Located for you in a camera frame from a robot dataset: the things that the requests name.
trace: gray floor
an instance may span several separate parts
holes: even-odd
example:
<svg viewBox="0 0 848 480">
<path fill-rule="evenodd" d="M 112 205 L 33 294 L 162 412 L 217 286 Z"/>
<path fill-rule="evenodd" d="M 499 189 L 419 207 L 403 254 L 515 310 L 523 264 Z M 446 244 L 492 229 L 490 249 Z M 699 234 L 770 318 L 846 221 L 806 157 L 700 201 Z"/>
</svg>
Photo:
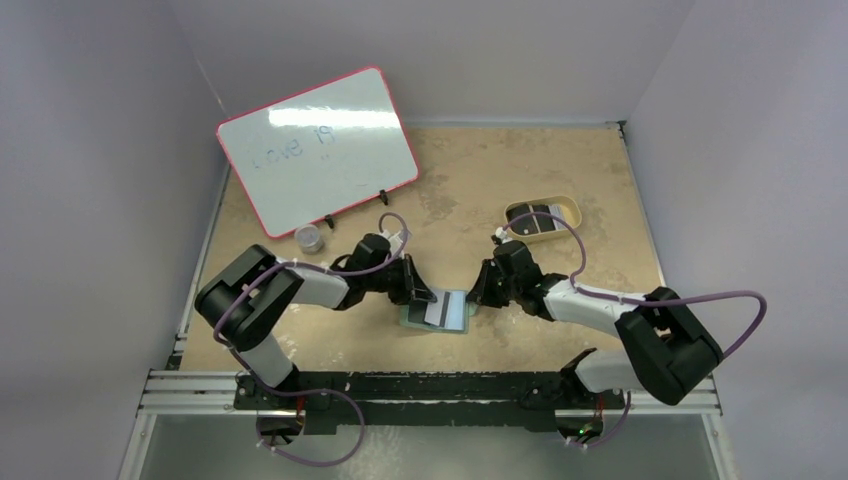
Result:
<svg viewBox="0 0 848 480">
<path fill-rule="evenodd" d="M 292 453 L 329 460 L 350 448 L 353 427 L 298 438 Z M 698 415 L 631 416 L 618 438 L 582 453 L 557 434 L 521 428 L 369 427 L 346 463 L 310 468 L 257 449 L 254 418 L 159 416 L 143 479 L 715 479 Z"/>
</svg>

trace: tabletop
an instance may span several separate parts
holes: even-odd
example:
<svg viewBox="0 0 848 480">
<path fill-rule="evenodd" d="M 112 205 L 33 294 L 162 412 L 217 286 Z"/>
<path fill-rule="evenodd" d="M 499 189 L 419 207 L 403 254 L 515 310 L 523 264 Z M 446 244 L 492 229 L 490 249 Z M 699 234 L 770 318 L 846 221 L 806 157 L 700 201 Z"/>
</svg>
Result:
<svg viewBox="0 0 848 480">
<path fill-rule="evenodd" d="M 386 211 L 401 214 L 412 255 L 431 288 L 469 290 L 490 258 L 490 236 L 504 207 L 566 195 L 577 201 L 577 229 L 589 262 L 581 281 L 613 290 L 649 292 L 661 282 L 624 143 L 609 128 L 410 128 L 418 180 L 389 193 L 389 205 L 369 201 L 319 228 L 325 247 L 301 253 L 294 238 L 267 237 L 235 175 L 230 175 L 200 279 L 204 285 L 255 243 L 279 256 L 329 265 L 377 231 Z M 281 205 L 280 208 L 296 208 Z M 392 219 L 389 230 L 398 228 Z M 574 239 L 529 245 L 543 273 L 569 274 L 580 261 Z M 559 370 L 589 347 L 621 348 L 618 339 L 580 325 L 530 317 L 517 305 L 480 308 L 467 334 L 431 333 L 399 324 L 400 307 L 369 293 L 359 305 L 333 311 L 290 305 L 273 334 L 301 370 L 540 371 Z M 181 370 L 238 370 L 196 313 Z"/>
</svg>

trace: gray wall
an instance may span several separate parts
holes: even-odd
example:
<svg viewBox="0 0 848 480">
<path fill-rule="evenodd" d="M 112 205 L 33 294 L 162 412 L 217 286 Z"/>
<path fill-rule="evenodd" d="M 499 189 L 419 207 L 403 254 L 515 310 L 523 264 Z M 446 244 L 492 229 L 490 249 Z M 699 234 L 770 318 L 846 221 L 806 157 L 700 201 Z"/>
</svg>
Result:
<svg viewBox="0 0 848 480">
<path fill-rule="evenodd" d="M 694 0 L 171 0 L 228 115 L 377 64 L 407 121 L 627 118 Z"/>
<path fill-rule="evenodd" d="M 222 112 L 164 1 L 0 13 L 0 478 L 115 478 L 173 345 Z"/>
<path fill-rule="evenodd" d="M 843 0 L 700 0 L 630 119 L 668 282 L 770 300 L 718 375 L 745 478 L 848 478 L 846 25 Z M 753 309 L 698 311 L 727 345 Z"/>
</svg>

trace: wooden table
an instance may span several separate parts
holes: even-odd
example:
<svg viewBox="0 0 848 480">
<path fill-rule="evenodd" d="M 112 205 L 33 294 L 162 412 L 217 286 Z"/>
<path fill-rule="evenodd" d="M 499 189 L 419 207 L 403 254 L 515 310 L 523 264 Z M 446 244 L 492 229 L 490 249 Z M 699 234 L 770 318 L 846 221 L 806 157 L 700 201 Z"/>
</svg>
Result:
<svg viewBox="0 0 848 480">
<path fill-rule="evenodd" d="M 321 225 L 327 245 L 309 261 L 327 265 L 349 253 L 365 233 L 376 231 L 382 212 L 394 211 L 412 231 L 406 251 L 424 281 L 430 287 L 468 290 L 480 261 L 491 257 L 489 237 L 503 223 L 508 203 L 567 195 L 583 213 L 578 231 L 589 253 L 583 282 L 642 292 L 660 284 L 617 129 L 413 128 L 408 135 L 421 167 L 419 180 L 390 192 L 388 207 L 371 201 L 339 215 L 334 231 Z M 388 221 L 386 226 L 397 228 Z M 265 236 L 243 188 L 231 175 L 200 285 L 254 243 L 286 258 L 307 260 L 293 238 Z M 571 238 L 530 248 L 543 272 L 568 274 L 579 262 Z M 516 305 L 481 308 L 467 335 L 409 329 L 398 319 L 399 307 L 384 294 L 371 293 L 344 312 L 291 305 L 274 336 L 305 370 L 558 370 L 587 347 L 621 348 L 617 339 L 603 333 L 529 317 Z M 182 370 L 238 369 L 211 334 L 209 325 L 194 314 Z"/>
</svg>

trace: whiteboard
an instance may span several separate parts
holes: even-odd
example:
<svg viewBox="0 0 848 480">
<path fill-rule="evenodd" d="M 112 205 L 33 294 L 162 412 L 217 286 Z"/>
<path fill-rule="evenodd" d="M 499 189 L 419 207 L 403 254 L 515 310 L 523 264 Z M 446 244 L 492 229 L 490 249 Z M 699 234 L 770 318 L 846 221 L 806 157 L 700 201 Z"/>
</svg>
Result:
<svg viewBox="0 0 848 480">
<path fill-rule="evenodd" d="M 218 140 L 270 237 L 418 178 L 376 67 L 227 120 Z"/>
</svg>

